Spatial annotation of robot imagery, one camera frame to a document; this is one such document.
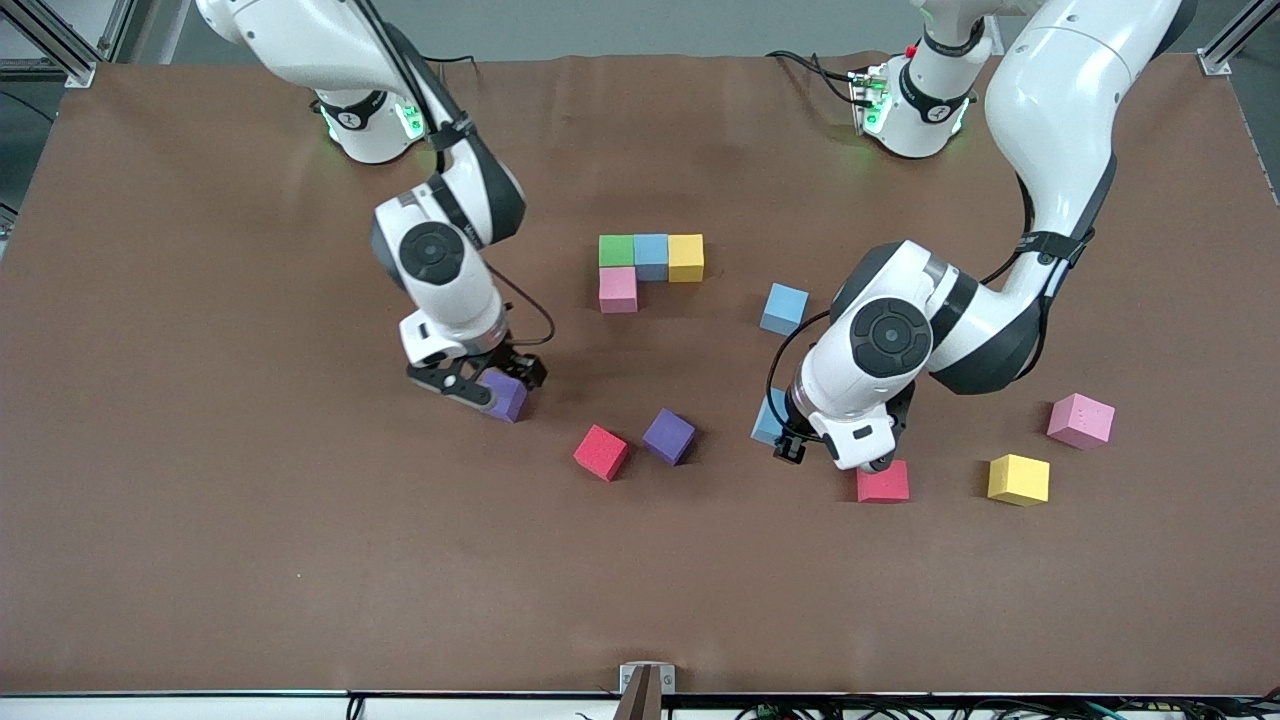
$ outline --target brown table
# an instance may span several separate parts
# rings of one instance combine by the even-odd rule
[[[829,297],[890,240],[998,265],[1021,210],[980,108],[908,161],[772,60],[448,81],[529,191],[488,256],[561,325],[517,425],[403,378],[367,236],[425,149],[356,165],[255,67],[68,95],[0,266],[0,688],[591,689],[641,657],[696,692],[1275,684],[1280,213],[1226,82],[1148,69],[1039,368],[922,383],[913,502],[884,507],[748,437],[756,322],[771,282]],[[603,316],[603,232],[703,232],[707,279]],[[1110,446],[1043,436],[1071,392],[1119,407]],[[663,406],[701,429],[687,465],[573,465],[591,423],[637,442]],[[1048,505],[982,497],[1007,452],[1053,462]]]

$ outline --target cube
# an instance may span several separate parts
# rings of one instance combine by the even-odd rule
[[[573,460],[596,478],[612,483],[613,475],[618,474],[618,468],[627,459],[627,441],[600,425],[591,425],[582,443],[573,451]]]
[[[667,465],[680,464],[689,443],[694,441],[694,427],[666,407],[644,433],[645,447],[662,457]]]
[[[630,268],[636,264],[634,234],[602,234],[600,266]]]
[[[778,388],[769,388],[769,397],[773,398],[773,406],[778,409],[778,414],[786,418],[786,393]],[[751,428],[751,439],[773,447],[773,443],[780,437],[782,437],[782,424],[773,416],[773,411],[769,410],[769,401],[765,398],[760,401],[760,413],[755,416],[755,427]]]
[[[858,502],[906,502],[911,498],[910,486],[906,482],[906,462],[895,460],[879,473],[865,473],[858,470]]]
[[[636,313],[640,296],[635,268],[600,268],[600,313]]]
[[[703,236],[667,236],[667,281],[673,283],[703,282]]]
[[[993,460],[987,497],[1023,507],[1048,502],[1048,462],[1019,455]]]
[[[1076,447],[1093,450],[1111,439],[1111,420],[1116,409],[1080,393],[1070,395],[1053,404],[1048,420],[1048,437]]]
[[[804,306],[808,302],[808,292],[773,283],[769,288],[769,300],[764,304],[760,327],[782,336],[794,333],[804,322]]]
[[[497,397],[493,407],[484,411],[485,415],[504,423],[520,420],[520,411],[525,407],[525,400],[529,398],[529,388],[525,387],[525,383],[489,368],[480,375],[480,384],[489,388]]]
[[[635,241],[636,279],[667,281],[667,233],[637,234]]]

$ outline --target gray floor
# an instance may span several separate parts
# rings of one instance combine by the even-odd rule
[[[243,47],[212,33],[189,0],[156,0],[142,29],[138,61],[253,63]],[[1201,0],[1196,22],[1174,46],[1193,51],[1244,5]],[[918,15],[905,0],[379,0],[385,18],[428,55],[475,54],[481,60],[562,55],[763,55],[788,49],[820,55],[896,51],[915,41]],[[1021,27],[1002,19],[1006,40]],[[1245,118],[1265,165],[1280,173],[1280,22],[1263,27],[1231,61]],[[1228,82],[1206,79],[1204,82]],[[49,82],[0,82],[47,113],[63,90]],[[0,96],[0,201],[20,208],[49,123]]]

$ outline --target green cube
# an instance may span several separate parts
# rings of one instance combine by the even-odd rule
[[[636,236],[602,234],[600,266],[630,268],[636,264]]]

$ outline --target yellow cube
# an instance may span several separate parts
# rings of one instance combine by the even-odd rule
[[[1048,462],[1019,455],[992,460],[987,497],[1023,507],[1048,502]]]
[[[703,236],[667,236],[667,282],[703,282]]]

